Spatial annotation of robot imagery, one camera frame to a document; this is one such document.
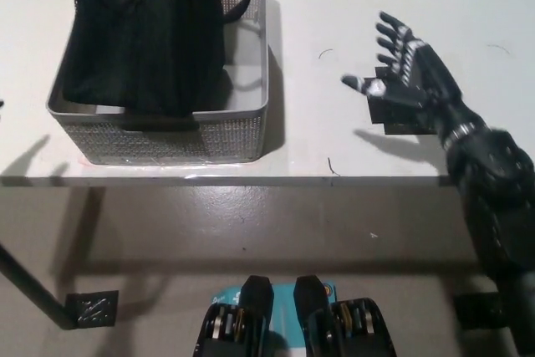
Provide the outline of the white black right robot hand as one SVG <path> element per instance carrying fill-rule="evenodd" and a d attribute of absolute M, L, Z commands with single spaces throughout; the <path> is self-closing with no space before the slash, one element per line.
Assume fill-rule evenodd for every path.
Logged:
<path fill-rule="evenodd" d="M 463 101 L 462 92 L 441 57 L 398 18 L 382 11 L 375 25 L 382 70 L 373 78 L 345 74 L 341 82 L 369 99 L 410 114 L 418 126 L 435 132 L 444 147 L 485 130 L 484 119 Z"/>

